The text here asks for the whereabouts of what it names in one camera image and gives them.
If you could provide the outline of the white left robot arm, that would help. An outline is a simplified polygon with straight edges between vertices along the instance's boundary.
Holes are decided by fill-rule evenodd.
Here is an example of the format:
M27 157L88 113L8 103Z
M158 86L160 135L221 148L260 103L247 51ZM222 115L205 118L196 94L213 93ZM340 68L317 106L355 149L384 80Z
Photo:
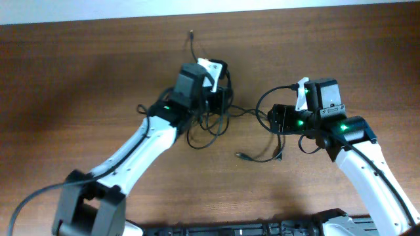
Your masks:
M184 63L173 87L145 110L138 130L106 161L66 178L53 235L143 235L126 219L126 200L146 169L205 113L222 113L230 94L218 82L228 75L222 60Z

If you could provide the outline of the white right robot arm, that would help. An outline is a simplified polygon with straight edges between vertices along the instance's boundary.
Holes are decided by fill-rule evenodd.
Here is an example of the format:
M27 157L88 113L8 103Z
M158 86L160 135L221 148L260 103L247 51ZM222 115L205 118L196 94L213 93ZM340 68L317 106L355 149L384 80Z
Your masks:
M297 101L273 105L269 131L307 137L326 150L358 192L380 235L413 232L419 212L392 174L368 122L347 116L338 82L304 77L289 88Z

